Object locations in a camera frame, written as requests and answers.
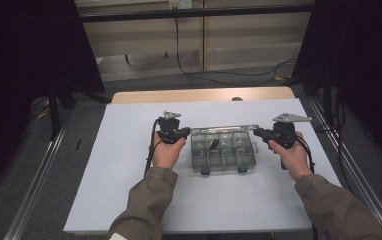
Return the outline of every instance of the table surface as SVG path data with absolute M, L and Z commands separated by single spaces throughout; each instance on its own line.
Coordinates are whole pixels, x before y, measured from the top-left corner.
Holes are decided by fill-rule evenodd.
M 284 113 L 306 116 L 289 88 L 208 89 L 119 93 L 113 102 L 139 96 L 140 103 L 110 104 L 72 206 L 64 231 L 106 234 L 111 222 L 125 209 L 128 191 L 143 175 L 151 126 L 164 110 L 181 112 L 181 126 L 213 127 L 258 124 L 271 128 L 272 118 Z M 284 98 L 265 98 L 272 92 Z M 181 95 L 187 92 L 193 96 Z M 163 102 L 166 97 L 195 99 L 206 95 L 215 101 Z M 241 97 L 249 101 L 230 101 Z M 145 103 L 156 98 L 159 103 Z M 316 171 L 340 185 L 310 123 L 296 123 L 312 150 Z M 179 175 L 173 201 L 163 217 L 165 233 L 289 231 L 311 228 L 294 182 L 281 170 L 280 160 L 261 138 L 250 134 L 259 152 L 256 166 L 245 174 L 235 172 L 201 176 L 191 167 L 191 144 L 181 151 L 174 171 Z
M 113 96 L 112 103 L 231 101 L 234 97 L 244 101 L 295 98 L 289 87 L 213 88 L 119 92 Z

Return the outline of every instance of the wall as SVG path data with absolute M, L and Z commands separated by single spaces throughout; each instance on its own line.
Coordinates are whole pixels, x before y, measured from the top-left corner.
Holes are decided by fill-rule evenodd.
M 166 10 L 168 1 L 77 1 L 80 14 Z M 223 8 L 313 3 L 313 0 L 194 0 L 193 7 Z M 300 43 L 310 13 L 267 14 L 179 19 L 181 51 L 197 50 L 200 67 L 214 61 L 207 52 L 219 48 L 240 48 L 270 44 Z M 176 51 L 173 19 L 86 23 L 96 57 Z

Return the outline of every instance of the metal bracket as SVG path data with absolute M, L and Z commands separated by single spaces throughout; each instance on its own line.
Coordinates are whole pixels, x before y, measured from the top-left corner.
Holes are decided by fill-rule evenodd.
M 191 128 L 191 133 L 194 134 L 194 133 L 221 133 L 221 132 L 251 131 L 258 128 L 259 128 L 259 125 Z
M 291 122 L 310 122 L 312 118 L 302 117 L 290 113 L 283 113 L 273 119 L 275 122 L 291 123 Z
M 180 117 L 180 116 L 181 116 L 180 113 L 167 112 L 167 111 L 164 111 L 164 112 L 163 112 L 163 115 L 164 115 L 164 118 L 165 118 L 166 120 L 173 119 L 173 118 L 177 118 L 177 117 Z

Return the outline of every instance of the gray sleeve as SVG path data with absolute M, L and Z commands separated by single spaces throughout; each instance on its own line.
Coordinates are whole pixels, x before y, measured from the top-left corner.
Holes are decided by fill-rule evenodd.
M 113 221 L 114 233 L 126 239 L 162 239 L 161 219 L 172 201 L 178 175 L 163 168 L 150 168 L 143 180 L 129 191 L 126 210 Z
M 382 239 L 382 225 L 346 189 L 317 174 L 299 179 L 295 189 L 308 217 L 328 239 Z

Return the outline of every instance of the hand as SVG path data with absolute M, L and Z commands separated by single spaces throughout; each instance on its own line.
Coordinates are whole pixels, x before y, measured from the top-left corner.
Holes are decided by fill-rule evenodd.
M 296 135 L 303 138 L 301 132 L 296 131 Z M 282 162 L 288 170 L 288 174 L 294 181 L 297 181 L 305 175 L 313 174 L 307 164 L 306 150 L 304 150 L 299 142 L 296 141 L 294 146 L 290 149 L 283 148 L 273 140 L 270 140 L 268 144 L 275 154 L 277 153 L 281 156 Z
M 156 144 L 160 141 L 161 139 L 159 134 L 154 134 L 154 146 L 156 146 Z M 184 138 L 180 138 L 174 144 L 167 144 L 163 141 L 160 142 L 154 151 L 152 160 L 153 166 L 172 170 L 173 166 L 175 166 L 178 161 L 179 152 L 181 152 L 181 149 L 185 146 L 185 143 Z

